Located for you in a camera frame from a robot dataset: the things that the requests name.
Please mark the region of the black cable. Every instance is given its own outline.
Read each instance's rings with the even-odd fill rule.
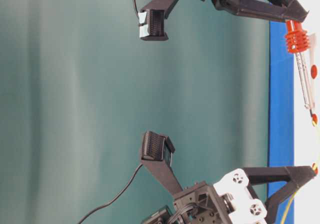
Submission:
[[[178,218],[180,216],[182,216],[183,214],[197,208],[198,206],[195,204],[195,203],[190,203],[188,205],[185,205],[184,207],[182,207],[181,209],[177,210],[176,213],[174,215],[172,215],[168,221],[167,221],[167,224],[173,224],[175,223]]]
[[[134,9],[135,15],[139,19],[137,2],[136,2],[136,0],[132,0],[132,2],[133,2],[133,9]]]
[[[135,169],[133,175],[131,176],[129,182],[125,185],[125,187],[112,199],[110,200],[108,203],[103,204],[101,206],[96,207],[95,209],[91,210],[87,215],[85,215],[79,222],[78,224],[81,224],[84,222],[85,219],[87,219],[91,214],[95,213],[96,211],[102,209],[102,208],[106,208],[107,206],[110,206],[112,203],[114,203],[126,190],[127,188],[130,186],[130,184],[132,183],[132,181],[134,180],[137,172],[139,171],[139,169],[142,167],[142,164],[139,164],[138,167]]]

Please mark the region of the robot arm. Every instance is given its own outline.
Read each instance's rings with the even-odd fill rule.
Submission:
[[[236,169],[213,185],[203,181],[182,190],[171,169],[173,152],[168,136],[144,135],[141,163],[172,194],[176,212],[165,206],[141,224],[274,224],[279,205],[316,176],[310,166],[251,167]],[[265,203],[253,189],[280,181],[287,183]]]
[[[138,13],[139,37],[144,41],[166,41],[165,19],[179,0],[152,0]],[[303,22],[307,12],[297,0],[212,0],[217,10],[237,16],[259,18],[278,22],[294,20]]]

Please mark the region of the wire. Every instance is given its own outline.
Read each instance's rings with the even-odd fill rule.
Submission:
[[[182,216],[183,214],[197,208],[198,206],[195,203],[190,203],[188,205],[185,205],[181,209],[179,209],[173,216],[169,218],[167,221],[167,224],[173,224],[177,221],[177,219]]]
[[[314,120],[312,121],[312,125],[317,130],[318,140],[319,140],[319,143],[320,143],[320,127],[318,126],[318,124]],[[313,167],[313,170],[316,171],[319,165],[320,165],[320,155],[319,155],[318,160],[316,161],[316,163],[315,163],[315,165]]]
[[[290,210],[290,207],[291,207],[291,204],[292,202],[294,201],[295,199],[295,196],[297,194],[298,191],[296,191],[291,197],[290,197],[290,200],[288,202],[288,204],[286,205],[286,208],[285,208],[285,211],[283,213],[283,216],[282,216],[282,219],[281,219],[281,223],[280,224],[285,224],[285,221],[287,219],[287,215],[288,215],[288,212]]]
[[[135,15],[139,19],[137,2],[136,2],[136,0],[132,0],[132,2],[133,2],[133,9],[134,9]]]
[[[139,169],[142,167],[142,164],[139,164],[138,167],[135,169],[133,175],[131,176],[129,182],[125,185],[125,187],[109,202],[107,202],[106,204],[103,204],[101,206],[96,207],[95,209],[91,210],[87,215],[85,215],[77,224],[81,224],[84,222],[85,219],[87,219],[90,215],[92,215],[93,213],[95,213],[96,211],[106,208],[108,206],[110,206],[112,203],[114,203],[126,190],[127,188],[130,186],[130,184],[132,183],[132,181],[134,180],[137,172],[139,171]]]
[[[320,142],[320,127],[317,125],[317,123],[316,123],[314,120],[312,121],[312,125],[313,125],[313,126],[316,128],[316,130],[317,130],[318,137],[319,137],[319,142]],[[314,171],[316,171],[317,168],[318,168],[318,166],[319,166],[319,164],[320,164],[320,156],[319,156],[317,162],[315,163],[315,165],[312,167],[312,169],[313,169]],[[290,207],[291,207],[291,205],[292,205],[292,202],[294,201],[295,196],[296,196],[296,194],[298,193],[298,191],[299,191],[299,190],[297,190],[297,191],[290,197],[290,200],[289,200],[288,204],[286,205],[286,208],[285,208],[285,211],[284,211],[284,213],[283,213],[283,216],[282,216],[282,219],[281,219],[281,223],[280,223],[280,224],[285,224],[285,221],[286,221],[288,212],[289,212],[289,210],[290,210]]]

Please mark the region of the yellow wire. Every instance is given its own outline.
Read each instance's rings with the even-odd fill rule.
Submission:
[[[312,121],[312,125],[317,130],[317,134],[318,134],[318,138],[319,138],[319,142],[320,142],[320,127],[317,125],[317,123],[314,120]],[[319,165],[320,165],[320,155],[319,155],[318,160],[316,161],[316,163],[313,167],[313,170],[315,171]]]
[[[292,202],[293,202],[294,199],[295,199],[295,196],[296,196],[297,192],[298,192],[298,191],[296,191],[296,192],[290,197],[290,200],[289,200],[288,204],[286,205],[285,211],[284,211],[284,213],[283,213],[283,216],[282,216],[282,219],[281,219],[281,224],[285,224],[285,221],[286,221],[288,212],[289,212],[289,210],[290,210],[290,207],[291,207]]]
[[[312,121],[312,125],[313,125],[313,126],[316,128],[316,130],[317,130],[318,137],[319,137],[319,142],[320,142],[320,127],[317,125],[317,123],[316,123],[314,120]],[[314,171],[316,171],[317,168],[318,168],[318,166],[319,166],[319,164],[320,164],[320,156],[319,156],[317,162],[315,163],[315,165],[312,167],[312,169],[313,169]],[[291,207],[291,205],[292,205],[292,202],[293,202],[294,199],[295,199],[295,196],[296,196],[297,192],[298,192],[298,190],[290,197],[290,200],[289,200],[288,204],[287,204],[286,207],[285,207],[285,211],[284,211],[283,216],[282,216],[282,219],[281,219],[281,224],[285,224],[285,221],[286,221],[286,219],[287,219],[288,212],[289,212],[289,210],[290,210],[290,207]]]

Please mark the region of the green fabric curtain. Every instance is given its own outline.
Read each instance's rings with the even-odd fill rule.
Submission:
[[[267,165],[269,22],[180,0],[166,31],[139,40],[132,0],[0,0],[0,223],[76,223],[127,183],[147,130],[184,187]],[[171,203],[143,168],[85,223]]]

